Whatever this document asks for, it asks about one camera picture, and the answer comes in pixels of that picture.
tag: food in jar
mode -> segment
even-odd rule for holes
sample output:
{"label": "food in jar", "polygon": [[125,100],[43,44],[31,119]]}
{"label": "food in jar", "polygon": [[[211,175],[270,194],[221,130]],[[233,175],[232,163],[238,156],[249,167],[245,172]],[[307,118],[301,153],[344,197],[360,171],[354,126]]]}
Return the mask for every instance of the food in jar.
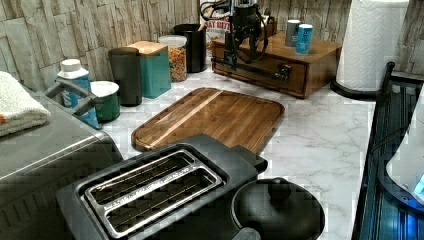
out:
{"label": "food in jar", "polygon": [[187,78],[185,48],[169,48],[168,51],[171,80],[173,82],[184,81]]}

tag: wood plank wall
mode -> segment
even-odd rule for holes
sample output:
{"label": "wood plank wall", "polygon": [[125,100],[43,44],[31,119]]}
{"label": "wood plank wall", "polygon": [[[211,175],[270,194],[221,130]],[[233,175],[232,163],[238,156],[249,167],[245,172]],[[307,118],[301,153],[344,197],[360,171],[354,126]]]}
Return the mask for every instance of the wood plank wall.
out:
{"label": "wood plank wall", "polygon": [[92,80],[111,80],[109,49],[196,23],[197,9],[197,0],[0,0],[0,71],[45,90],[62,60],[78,58]]}
{"label": "wood plank wall", "polygon": [[[314,25],[315,37],[343,42],[350,0],[261,0],[285,31],[288,19]],[[397,70],[424,74],[424,4],[410,0]],[[107,52],[155,41],[180,23],[196,23],[198,0],[0,0],[0,71],[45,90],[59,63],[79,58],[93,80],[111,80]]]}
{"label": "wood plank wall", "polygon": [[395,70],[424,75],[424,1],[410,0],[398,43]]}
{"label": "wood plank wall", "polygon": [[299,19],[314,26],[314,38],[343,42],[351,0],[262,0],[278,20],[278,31],[285,32],[288,19]]}

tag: toaster slot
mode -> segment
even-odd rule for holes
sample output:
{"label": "toaster slot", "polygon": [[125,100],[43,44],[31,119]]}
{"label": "toaster slot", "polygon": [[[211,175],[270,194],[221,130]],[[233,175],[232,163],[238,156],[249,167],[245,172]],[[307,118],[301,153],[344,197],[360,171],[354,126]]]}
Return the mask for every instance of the toaster slot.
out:
{"label": "toaster slot", "polygon": [[117,169],[91,184],[84,198],[108,235],[119,239],[166,217],[223,180],[182,149],[142,166]]}
{"label": "toaster slot", "polygon": [[106,214],[106,218],[117,232],[125,232],[138,225],[146,225],[211,189],[216,180],[206,170],[197,169],[110,211]]}
{"label": "toaster slot", "polygon": [[91,194],[97,204],[103,205],[176,172],[191,163],[193,163],[193,159],[188,155],[177,152],[107,181],[94,188]]}

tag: wooden drawer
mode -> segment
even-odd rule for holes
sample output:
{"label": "wooden drawer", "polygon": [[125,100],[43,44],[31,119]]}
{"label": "wooden drawer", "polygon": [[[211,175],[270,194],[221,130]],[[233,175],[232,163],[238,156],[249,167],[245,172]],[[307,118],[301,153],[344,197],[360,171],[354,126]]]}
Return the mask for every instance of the wooden drawer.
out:
{"label": "wooden drawer", "polygon": [[[258,62],[245,64],[238,60],[237,69],[232,70],[228,65],[213,61],[212,68],[215,73],[299,98],[307,98],[335,78],[341,44],[314,40],[310,54],[298,55],[294,48],[286,48],[284,42],[284,34],[276,34],[270,37],[267,52]],[[213,42],[214,59],[222,59],[224,50],[223,39]],[[248,51],[248,46],[243,44],[240,50]],[[288,79],[275,77],[281,67],[290,68]]]}

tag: kitchen counter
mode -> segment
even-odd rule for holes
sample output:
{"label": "kitchen counter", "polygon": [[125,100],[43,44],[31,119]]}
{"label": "kitchen counter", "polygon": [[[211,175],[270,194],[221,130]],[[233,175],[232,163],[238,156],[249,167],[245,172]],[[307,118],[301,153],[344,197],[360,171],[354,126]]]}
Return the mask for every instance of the kitchen counter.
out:
{"label": "kitchen counter", "polygon": [[214,74],[211,68],[189,74],[156,99],[103,126],[124,159],[139,155],[131,133],[189,92],[212,87],[277,101],[286,111],[260,156],[269,161],[259,178],[281,176],[310,191],[322,204],[326,225],[321,240],[351,239],[375,103],[344,98],[329,85],[306,100]]}

